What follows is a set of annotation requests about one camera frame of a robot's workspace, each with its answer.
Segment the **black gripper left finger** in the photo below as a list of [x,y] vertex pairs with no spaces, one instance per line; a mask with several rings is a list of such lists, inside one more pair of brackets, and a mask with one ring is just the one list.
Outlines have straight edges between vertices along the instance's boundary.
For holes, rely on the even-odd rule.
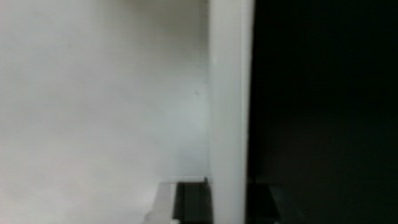
[[148,224],[212,224],[212,190],[207,181],[159,185]]

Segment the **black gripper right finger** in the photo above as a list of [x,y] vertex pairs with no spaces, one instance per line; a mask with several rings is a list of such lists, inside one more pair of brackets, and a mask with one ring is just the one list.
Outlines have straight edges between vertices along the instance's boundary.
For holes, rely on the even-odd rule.
[[281,224],[281,213],[267,184],[249,185],[247,224]]

